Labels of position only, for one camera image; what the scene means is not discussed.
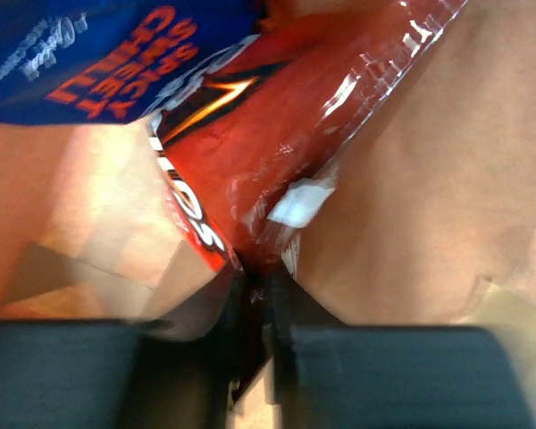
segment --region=plastic wrapper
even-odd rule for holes
[[[465,3],[306,16],[248,38],[222,68],[195,71],[198,88],[171,94],[154,148],[181,229],[215,269],[235,253],[246,265],[280,259],[332,193],[341,149]]]

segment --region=doritos bag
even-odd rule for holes
[[[248,266],[280,259],[333,191],[342,147],[466,0],[378,3],[250,38],[164,103],[153,146],[171,206],[214,269],[235,254]]]

